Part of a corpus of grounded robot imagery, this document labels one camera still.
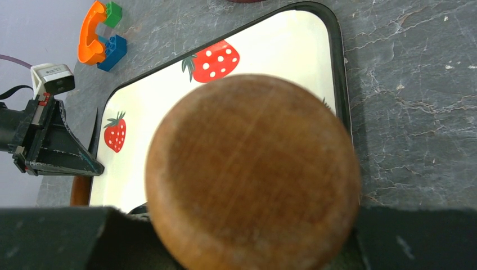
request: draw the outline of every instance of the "red strawberry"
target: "red strawberry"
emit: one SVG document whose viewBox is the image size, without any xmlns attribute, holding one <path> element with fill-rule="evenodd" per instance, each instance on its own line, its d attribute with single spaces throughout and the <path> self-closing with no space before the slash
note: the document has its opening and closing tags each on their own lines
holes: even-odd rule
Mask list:
<svg viewBox="0 0 477 270">
<path fill-rule="evenodd" d="M 126 138 L 126 122 L 123 117 L 125 112 L 118 112 L 116 119 L 110 118 L 109 124 L 105 125 L 105 143 L 116 153 L 119 153 L 124 145 L 124 139 Z"/>
<path fill-rule="evenodd" d="M 232 72 L 240 61 L 239 53 L 225 40 L 182 61 L 182 72 L 189 70 L 192 78 L 199 83 L 220 79 Z"/>
</svg>

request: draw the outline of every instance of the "orange arch block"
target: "orange arch block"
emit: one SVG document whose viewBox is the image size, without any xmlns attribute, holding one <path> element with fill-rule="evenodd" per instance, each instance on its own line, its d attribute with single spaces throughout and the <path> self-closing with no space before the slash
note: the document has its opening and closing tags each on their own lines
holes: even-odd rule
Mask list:
<svg viewBox="0 0 477 270">
<path fill-rule="evenodd" d="M 79 33 L 78 60 L 87 65 L 101 63 L 106 58 L 105 45 L 98 40 L 96 26 L 106 20 L 106 6 L 95 1 L 84 18 Z"/>
</svg>

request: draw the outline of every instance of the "wall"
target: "wall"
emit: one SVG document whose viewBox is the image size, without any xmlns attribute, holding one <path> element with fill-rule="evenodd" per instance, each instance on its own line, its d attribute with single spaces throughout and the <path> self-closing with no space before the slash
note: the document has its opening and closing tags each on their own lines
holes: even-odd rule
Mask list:
<svg viewBox="0 0 477 270">
<path fill-rule="evenodd" d="M 1 0 L 0 54 L 32 65 L 67 64 L 73 70 L 81 24 L 93 2 Z M 31 86 L 29 69 L 0 60 L 0 93 L 19 84 Z M 31 90 L 23 89 L 4 102 L 9 109 L 23 110 L 30 98 Z M 0 207 L 34 206 L 41 180 L 21 174 L 11 154 L 0 152 Z"/>
</svg>

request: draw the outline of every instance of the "strawberry tray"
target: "strawberry tray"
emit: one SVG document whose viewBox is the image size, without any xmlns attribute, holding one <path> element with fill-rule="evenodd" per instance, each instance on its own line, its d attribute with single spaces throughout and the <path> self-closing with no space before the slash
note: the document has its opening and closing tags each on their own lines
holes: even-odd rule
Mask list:
<svg viewBox="0 0 477 270">
<path fill-rule="evenodd" d="M 128 213 L 144 204 L 147 152 L 163 117 L 198 86 L 244 73 L 271 75 L 304 87 L 324 100 L 350 131 L 336 17 L 318 3 L 291 4 L 113 91 L 95 142 L 105 171 L 93 179 L 90 206 L 114 206 Z"/>
</svg>

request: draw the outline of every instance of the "table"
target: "table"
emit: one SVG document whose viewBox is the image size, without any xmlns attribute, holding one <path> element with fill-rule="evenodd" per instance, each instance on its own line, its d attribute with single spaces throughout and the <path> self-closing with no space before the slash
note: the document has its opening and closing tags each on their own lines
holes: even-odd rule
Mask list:
<svg viewBox="0 0 477 270">
<path fill-rule="evenodd" d="M 121 83 L 302 1 L 116 2 L 122 21 L 100 32 L 126 38 L 128 54 L 109 73 L 77 63 L 66 109 L 78 137 Z M 362 204 L 477 208 L 477 1 L 315 2 L 343 32 Z M 70 179 L 45 177 L 39 205 L 67 205 Z"/>
</svg>

